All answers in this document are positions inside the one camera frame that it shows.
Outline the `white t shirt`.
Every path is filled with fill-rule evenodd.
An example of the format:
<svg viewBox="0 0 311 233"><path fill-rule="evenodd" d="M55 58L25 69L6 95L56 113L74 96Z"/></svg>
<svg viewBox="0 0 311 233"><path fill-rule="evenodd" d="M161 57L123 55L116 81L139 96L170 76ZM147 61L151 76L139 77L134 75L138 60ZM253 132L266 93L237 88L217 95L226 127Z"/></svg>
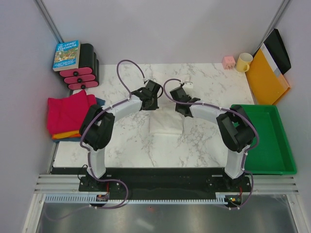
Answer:
<svg viewBox="0 0 311 233"><path fill-rule="evenodd" d="M184 130L184 120L175 111L175 104L166 104L152 111L149 115L149 133L181 135Z"/></svg>

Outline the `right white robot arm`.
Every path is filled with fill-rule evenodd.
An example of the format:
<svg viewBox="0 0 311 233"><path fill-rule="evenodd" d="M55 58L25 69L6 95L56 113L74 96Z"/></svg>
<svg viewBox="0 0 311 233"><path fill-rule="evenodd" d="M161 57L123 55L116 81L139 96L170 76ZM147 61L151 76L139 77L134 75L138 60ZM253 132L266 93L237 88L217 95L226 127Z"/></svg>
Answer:
<svg viewBox="0 0 311 233"><path fill-rule="evenodd" d="M254 138L259 135L241 105L229 109L192 98L183 87L170 91L168 98L176 103L175 111L185 117L200 118L217 124L223 143L228 149L223 187L234 191L240 186L239 177L244 173L244 164Z"/></svg>

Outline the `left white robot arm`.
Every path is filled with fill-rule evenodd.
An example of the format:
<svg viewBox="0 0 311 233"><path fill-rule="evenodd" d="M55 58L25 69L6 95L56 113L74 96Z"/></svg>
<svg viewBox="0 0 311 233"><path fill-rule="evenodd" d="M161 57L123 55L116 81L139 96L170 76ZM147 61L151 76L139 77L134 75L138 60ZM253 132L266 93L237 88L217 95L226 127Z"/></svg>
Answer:
<svg viewBox="0 0 311 233"><path fill-rule="evenodd" d="M105 147L109 144L114 124L139 111L158 109L158 92L163 87L148 80L146 85L129 93L129 97L108 107L92 105L79 130L80 147L87 150L87 172L92 176L90 186L96 191L105 189L107 180L103 176L105 167Z"/></svg>

